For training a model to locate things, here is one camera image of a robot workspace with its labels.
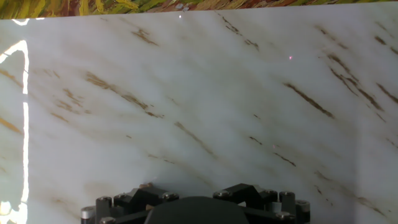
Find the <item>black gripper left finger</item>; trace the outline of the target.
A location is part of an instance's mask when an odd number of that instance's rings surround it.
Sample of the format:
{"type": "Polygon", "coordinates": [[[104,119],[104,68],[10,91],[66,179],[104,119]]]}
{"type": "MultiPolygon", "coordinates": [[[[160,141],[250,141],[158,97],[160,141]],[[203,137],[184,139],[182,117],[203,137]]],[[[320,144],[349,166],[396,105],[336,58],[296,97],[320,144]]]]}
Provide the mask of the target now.
{"type": "Polygon", "coordinates": [[[179,194],[157,188],[152,183],[141,184],[130,192],[98,197],[94,205],[80,210],[80,223],[144,223],[150,210],[179,198],[179,194]]]}

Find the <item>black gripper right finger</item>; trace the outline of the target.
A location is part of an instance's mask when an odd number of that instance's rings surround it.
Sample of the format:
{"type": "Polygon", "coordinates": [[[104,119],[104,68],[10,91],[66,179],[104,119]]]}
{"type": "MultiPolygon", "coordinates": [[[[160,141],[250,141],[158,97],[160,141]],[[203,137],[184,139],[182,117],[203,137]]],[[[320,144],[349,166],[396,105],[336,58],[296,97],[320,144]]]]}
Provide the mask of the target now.
{"type": "Polygon", "coordinates": [[[232,203],[249,224],[310,224],[310,202],[291,191],[278,192],[256,185],[237,184],[213,193],[213,198],[232,203]]]}

